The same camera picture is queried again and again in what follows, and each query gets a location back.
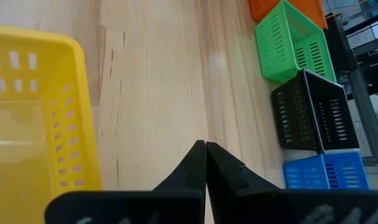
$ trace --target wood grain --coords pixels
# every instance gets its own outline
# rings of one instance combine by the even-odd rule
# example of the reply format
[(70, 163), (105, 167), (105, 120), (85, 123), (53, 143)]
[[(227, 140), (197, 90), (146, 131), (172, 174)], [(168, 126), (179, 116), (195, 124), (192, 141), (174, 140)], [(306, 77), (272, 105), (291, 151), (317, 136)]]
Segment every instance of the wood grain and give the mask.
[(0, 0), (0, 24), (84, 48), (105, 189), (153, 189), (197, 139), (284, 186), (248, 0)]

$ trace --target ventilation slot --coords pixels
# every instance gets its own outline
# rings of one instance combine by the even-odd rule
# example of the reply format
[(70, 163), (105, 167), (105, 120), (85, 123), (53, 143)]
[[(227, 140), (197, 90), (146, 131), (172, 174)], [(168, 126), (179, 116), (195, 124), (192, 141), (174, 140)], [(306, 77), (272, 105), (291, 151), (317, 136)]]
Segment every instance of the ventilation slot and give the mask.
[(282, 31), (280, 30), (279, 20), (274, 20), (271, 24), (272, 36), (274, 39), (275, 54), (277, 59), (283, 61), (286, 59), (286, 52), (284, 47), (284, 39)]
[(297, 38), (295, 38), (295, 37), (292, 37), (291, 40), (293, 42), (293, 45), (295, 45), (296, 43), (299, 42), (299, 40)]
[(325, 75), (325, 66), (323, 65), (322, 59), (321, 59), (321, 52), (319, 48), (319, 44), (317, 42), (314, 42), (309, 45), (309, 51), (312, 56), (312, 62), (313, 62), (313, 68), (314, 71), (318, 75)]
[(288, 25), (297, 31), (303, 37), (308, 37), (312, 35), (312, 31), (310, 31), (307, 27), (305, 27), (301, 22), (294, 19), (290, 14), (287, 15)]
[(251, 1), (251, 8), (253, 11), (258, 11), (261, 8), (261, 4), (258, 0)]
[(259, 26), (258, 27), (258, 33), (257, 38), (262, 43), (259, 45), (260, 50), (264, 53), (263, 60), (265, 61), (264, 65), (267, 69), (271, 69), (273, 67), (273, 58), (271, 57), (271, 51), (270, 48), (274, 47), (273, 44), (268, 44), (268, 38), (266, 37), (266, 31), (265, 27)]
[(299, 128), (300, 139), (301, 141), (307, 141), (311, 139), (311, 132), (310, 127), (307, 124), (307, 109), (305, 108), (305, 100), (303, 99), (300, 87), (298, 85), (294, 85), (292, 87), (292, 98), (294, 102), (295, 112), (297, 116), (297, 125)]
[(328, 108), (322, 102), (315, 102), (313, 108), (316, 110), (316, 118), (320, 130), (321, 141), (323, 144), (332, 142), (333, 137), (328, 126)]
[(36, 80), (30, 80), (30, 90), (33, 92), (37, 91), (37, 81)]
[(280, 120), (280, 131), (282, 132), (286, 142), (292, 142), (292, 130), (288, 120), (288, 111), (285, 102), (285, 97), (282, 92), (277, 93), (277, 104), (279, 107), (279, 120)]
[(339, 187), (336, 168), (334, 164), (325, 164), (325, 169), (327, 173), (328, 183), (331, 189), (337, 189)]
[(35, 70), (37, 68), (37, 55), (30, 53), (29, 54), (29, 68)]
[(330, 108), (334, 118), (334, 125), (336, 127), (336, 135), (340, 141), (348, 140), (348, 132), (342, 119), (342, 111), (337, 99), (330, 100)]
[(357, 177), (355, 164), (352, 162), (344, 162), (341, 164), (344, 181), (347, 188), (360, 188), (361, 183)]
[(19, 56), (17, 52), (10, 51), (9, 52), (9, 60), (11, 61), (12, 68), (19, 68)]
[(302, 189), (302, 172), (300, 169), (287, 169), (287, 185), (290, 189)]
[(307, 65), (307, 60), (305, 59), (305, 53), (303, 48), (295, 50), (295, 56), (297, 58), (297, 63), (300, 68), (304, 68)]
[(269, 18), (269, 23), (272, 25), (272, 23), (274, 23), (275, 21), (277, 21), (277, 15), (273, 15), (271, 18)]
[(5, 91), (7, 91), (7, 86), (6, 86), (6, 84), (5, 84), (5, 80), (2, 79), (2, 78), (0, 78), (0, 91), (1, 91), (1, 92), (5, 92)]
[(22, 91), (22, 80), (14, 80), (14, 86), (16, 92)]

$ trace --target plastic storage crate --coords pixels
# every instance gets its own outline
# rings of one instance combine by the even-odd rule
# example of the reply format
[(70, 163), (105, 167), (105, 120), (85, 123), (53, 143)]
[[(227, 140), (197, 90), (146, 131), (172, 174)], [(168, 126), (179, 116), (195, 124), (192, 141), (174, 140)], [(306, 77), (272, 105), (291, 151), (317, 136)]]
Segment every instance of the plastic storage crate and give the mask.
[(56, 196), (101, 188), (81, 47), (0, 26), (0, 223), (43, 223)]
[(285, 83), (301, 68), (336, 82), (323, 31), (287, 1), (256, 27), (262, 74)]
[[(321, 0), (288, 0), (294, 7), (310, 18), (320, 29), (327, 23)], [(249, 0), (252, 18), (260, 22), (279, 3), (279, 0)]]
[(288, 189), (368, 190), (358, 152), (320, 154), (283, 165)]
[(279, 143), (286, 149), (358, 149), (344, 88), (310, 70), (272, 92)]

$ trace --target metal frame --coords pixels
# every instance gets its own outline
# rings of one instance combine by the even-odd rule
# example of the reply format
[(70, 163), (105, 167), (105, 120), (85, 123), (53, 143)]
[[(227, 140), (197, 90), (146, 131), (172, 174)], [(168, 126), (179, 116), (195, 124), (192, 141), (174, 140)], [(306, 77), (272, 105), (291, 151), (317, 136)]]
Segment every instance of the metal frame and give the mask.
[[(359, 13), (357, 13), (357, 14), (355, 14), (355, 15), (349, 17), (348, 19), (354, 19), (354, 18), (356, 18), (356, 17), (358, 17), (358, 16), (363, 15), (363, 13), (364, 13), (363, 11), (362, 11), (362, 12), (359, 12)], [(361, 29), (363, 29), (363, 28), (365, 28), (365, 27), (367, 27), (367, 26), (371, 26), (371, 24), (373, 24), (373, 23), (375, 23), (375, 22), (377, 22), (377, 21), (378, 21), (378, 15), (376, 15), (376, 16), (374, 16), (374, 17), (372, 17), (372, 18), (370, 18), (370, 19), (368, 19), (368, 20), (366, 20), (366, 21), (364, 21), (364, 22), (359, 23), (358, 25), (355, 25), (355, 26), (353, 26), (353, 27), (347, 29), (347, 30), (345, 31), (345, 34), (346, 34), (346, 35), (353, 34), (353, 33), (355, 33), (355, 32), (358, 31), (358, 30), (361, 30)]]
[(348, 82), (352, 87), (353, 97), (370, 150), (378, 162), (378, 120), (360, 69), (349, 73)]

